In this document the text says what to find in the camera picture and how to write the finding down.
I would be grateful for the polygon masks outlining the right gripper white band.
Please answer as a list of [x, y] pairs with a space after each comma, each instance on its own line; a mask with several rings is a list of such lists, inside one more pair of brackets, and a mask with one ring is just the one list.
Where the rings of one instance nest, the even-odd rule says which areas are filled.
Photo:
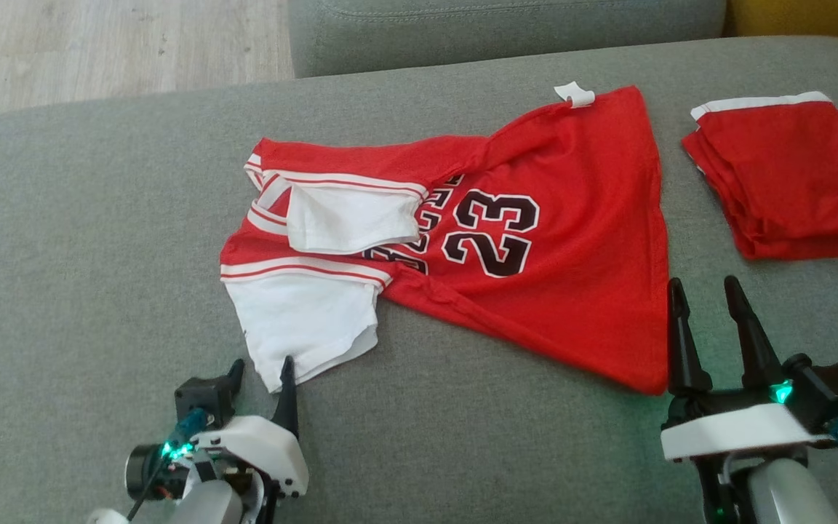
[[667, 461], [698, 460], [733, 452], [771, 450], [788, 445], [828, 443], [831, 437], [809, 430], [788, 405], [768, 391], [784, 384], [778, 356], [734, 275], [724, 279], [728, 311], [738, 329], [743, 388], [712, 391], [690, 328], [690, 307], [679, 278], [669, 281], [668, 359], [672, 396], [661, 430]]

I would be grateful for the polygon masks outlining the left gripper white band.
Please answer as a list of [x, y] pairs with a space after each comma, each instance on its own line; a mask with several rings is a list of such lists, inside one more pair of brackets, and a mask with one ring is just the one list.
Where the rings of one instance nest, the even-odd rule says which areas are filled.
[[[220, 397], [235, 400], [242, 391], [245, 361], [236, 359], [220, 377]], [[226, 481], [242, 500], [263, 500], [265, 484], [275, 481], [277, 494], [307, 494], [310, 474], [300, 448], [298, 398], [292, 356], [284, 358], [282, 387], [271, 420], [236, 416], [223, 428], [199, 432], [190, 441], [189, 490], [202, 482], [200, 463], [207, 461], [217, 480]]]

